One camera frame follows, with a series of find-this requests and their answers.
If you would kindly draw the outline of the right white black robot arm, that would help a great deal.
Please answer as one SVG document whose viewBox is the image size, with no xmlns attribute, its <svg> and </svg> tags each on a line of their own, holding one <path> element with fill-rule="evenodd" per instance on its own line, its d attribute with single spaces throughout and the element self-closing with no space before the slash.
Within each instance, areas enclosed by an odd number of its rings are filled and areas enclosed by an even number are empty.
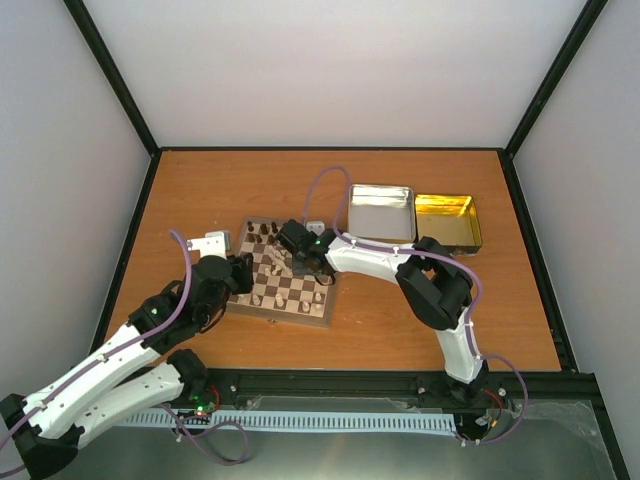
<svg viewBox="0 0 640 480">
<path fill-rule="evenodd" d="M 478 299 L 472 289 L 480 282 L 440 243 L 423 237 L 413 244 L 389 244 L 329 229 L 316 234 L 294 219 L 280 228 L 276 239 L 308 274 L 334 278 L 354 273 L 398 286 L 417 320 L 435 331 L 449 396 L 460 405 L 476 399 L 488 373 L 472 322 Z"/>
</svg>

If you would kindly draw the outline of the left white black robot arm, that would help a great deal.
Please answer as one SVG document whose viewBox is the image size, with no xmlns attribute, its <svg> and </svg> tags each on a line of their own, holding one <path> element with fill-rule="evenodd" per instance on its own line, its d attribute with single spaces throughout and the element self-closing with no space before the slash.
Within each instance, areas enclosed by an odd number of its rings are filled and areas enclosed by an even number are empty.
<svg viewBox="0 0 640 480">
<path fill-rule="evenodd" d="M 233 295 L 253 288 L 253 257 L 204 256 L 146 299 L 98 350 L 44 389 L 1 402 L 1 416 L 33 479 L 68 466 L 80 449 L 127 417 L 208 390 L 203 362 L 182 342 L 215 326 Z"/>
</svg>

